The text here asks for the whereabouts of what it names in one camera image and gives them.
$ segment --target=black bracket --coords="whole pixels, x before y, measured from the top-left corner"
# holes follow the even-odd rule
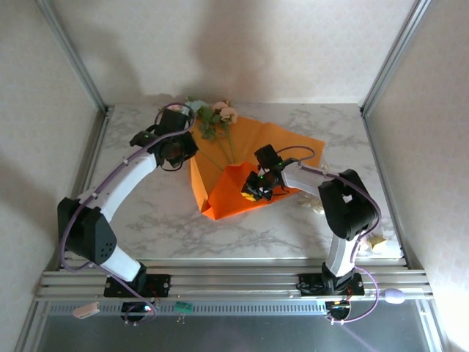
[[[298,281],[297,289],[300,291],[301,297],[365,296],[363,280],[359,273],[354,273],[343,287],[338,287],[333,293],[326,288],[321,273],[299,274]]]
[[[169,288],[171,287],[171,276],[165,274],[147,274],[143,288],[139,293],[143,297],[168,297]],[[104,289],[105,297],[112,298],[132,298],[134,295],[124,288],[120,283],[109,277],[106,280],[106,288]]]

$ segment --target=folded orange paper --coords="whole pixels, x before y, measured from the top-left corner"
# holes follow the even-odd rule
[[[257,172],[257,160],[254,152],[266,144],[271,144],[275,150],[291,145],[305,145],[316,151],[313,159],[305,161],[310,166],[319,166],[324,142],[300,134],[290,132],[273,123],[262,123],[246,117],[238,117],[237,122],[230,125],[230,134],[236,163],[228,165],[228,161],[220,146],[202,138],[198,129],[194,129],[193,137],[199,146],[200,152],[191,158],[191,184],[200,212],[211,219],[222,219],[227,216],[243,213],[245,211],[263,207],[277,202],[296,189],[288,189],[289,194],[275,196],[270,202],[261,200],[251,202],[241,195],[241,189],[249,172]],[[229,141],[220,138],[223,148],[231,156]],[[311,152],[304,149],[285,150],[283,159],[303,158]],[[224,167],[221,171],[217,165]]]

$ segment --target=orange paper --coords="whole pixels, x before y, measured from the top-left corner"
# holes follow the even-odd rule
[[[249,172],[257,171],[254,152],[260,147],[271,144],[275,150],[280,150],[291,145],[305,145],[316,150],[316,156],[305,161],[305,164],[310,166],[319,166],[324,148],[323,141],[301,136],[273,123],[262,123],[245,117],[238,117],[237,122],[230,125],[230,134],[236,158],[236,163],[232,165],[228,165],[226,156],[217,142],[202,139],[198,129],[194,129],[193,132],[193,137],[201,152],[190,159],[192,189],[200,212],[215,220],[263,207],[298,191],[289,188],[289,194],[275,196],[270,202],[264,199],[251,202],[241,195],[241,189]],[[232,159],[228,139],[220,138],[220,141]],[[285,150],[280,156],[283,159],[303,158],[310,154],[308,150],[291,149]],[[224,171],[215,166],[206,155],[224,168]],[[279,189],[276,193],[283,193],[283,191]]]

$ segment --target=marble surface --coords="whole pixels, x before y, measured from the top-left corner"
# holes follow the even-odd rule
[[[382,208],[384,254],[401,257],[372,152],[354,104],[235,104],[239,114],[270,121],[325,141],[323,160],[333,172],[355,169]],[[118,105],[110,116],[93,185],[129,154],[128,142],[152,124],[158,107]],[[326,258],[332,232],[324,216],[298,205],[298,195],[267,207],[213,221],[198,211],[188,163],[179,172],[148,175],[117,210],[112,227],[119,245],[138,259]]]

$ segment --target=wall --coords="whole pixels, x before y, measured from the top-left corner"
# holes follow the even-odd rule
[[[34,1],[2,1],[0,24],[0,350],[9,352],[96,110]]]
[[[466,0],[432,2],[369,118],[404,239],[456,351],[469,351],[468,13]]]
[[[54,3],[107,103],[358,103],[413,0]]]

